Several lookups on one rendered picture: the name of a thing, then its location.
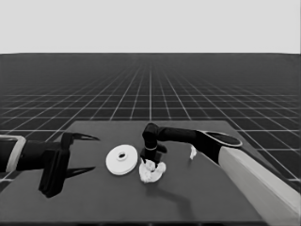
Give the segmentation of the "large thick white disc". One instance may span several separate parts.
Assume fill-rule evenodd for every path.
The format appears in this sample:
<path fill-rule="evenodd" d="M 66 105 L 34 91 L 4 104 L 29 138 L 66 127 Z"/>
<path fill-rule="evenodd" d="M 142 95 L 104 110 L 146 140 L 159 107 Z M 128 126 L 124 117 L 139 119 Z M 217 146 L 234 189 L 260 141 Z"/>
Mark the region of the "large thick white disc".
<path fill-rule="evenodd" d="M 138 161 L 133 145 L 121 144 L 113 148 L 105 158 L 106 168 L 114 175 L 125 175 L 133 170 Z"/>

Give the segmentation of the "white round carrier with pins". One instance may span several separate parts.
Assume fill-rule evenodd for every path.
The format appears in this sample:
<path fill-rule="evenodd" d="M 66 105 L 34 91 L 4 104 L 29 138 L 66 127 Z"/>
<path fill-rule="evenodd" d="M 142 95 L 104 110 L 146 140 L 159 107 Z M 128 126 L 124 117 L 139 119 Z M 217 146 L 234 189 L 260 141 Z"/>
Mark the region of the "white round carrier with pins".
<path fill-rule="evenodd" d="M 143 165 L 142 165 L 142 161 L 141 161 L 141 163 L 140 163 L 140 165 L 139 165 L 139 176 L 140 176 L 140 172 L 141 172 L 141 171 L 149 171 L 149 170 L 146 168 L 146 166 L 143 166 Z M 154 182 L 157 182 L 157 181 L 162 177 L 162 175 L 163 175 L 164 173 L 159 172 L 159 171 L 157 171 L 157 170 L 155 169 L 155 171 L 150 171 L 150 174 L 151 174 L 151 179 L 150 179 L 149 183 L 154 183 Z"/>

